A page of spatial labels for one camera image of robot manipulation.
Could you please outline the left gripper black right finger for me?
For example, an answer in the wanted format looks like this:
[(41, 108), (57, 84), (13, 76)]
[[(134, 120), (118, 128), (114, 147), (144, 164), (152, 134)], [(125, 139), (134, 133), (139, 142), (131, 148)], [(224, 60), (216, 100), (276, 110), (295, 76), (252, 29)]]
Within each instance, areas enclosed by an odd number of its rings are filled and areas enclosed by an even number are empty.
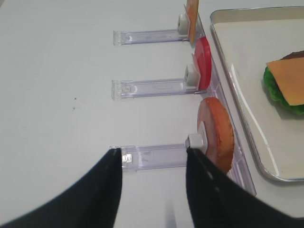
[(187, 149), (186, 192), (196, 228), (302, 228), (288, 216), (242, 189), (200, 150)]

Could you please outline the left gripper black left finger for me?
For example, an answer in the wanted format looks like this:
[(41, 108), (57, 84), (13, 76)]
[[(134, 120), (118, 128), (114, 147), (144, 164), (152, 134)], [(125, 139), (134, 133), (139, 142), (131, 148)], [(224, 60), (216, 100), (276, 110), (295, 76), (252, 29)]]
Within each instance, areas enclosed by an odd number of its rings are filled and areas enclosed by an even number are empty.
[(4, 228), (112, 228), (122, 194), (122, 151), (110, 149), (69, 189)]

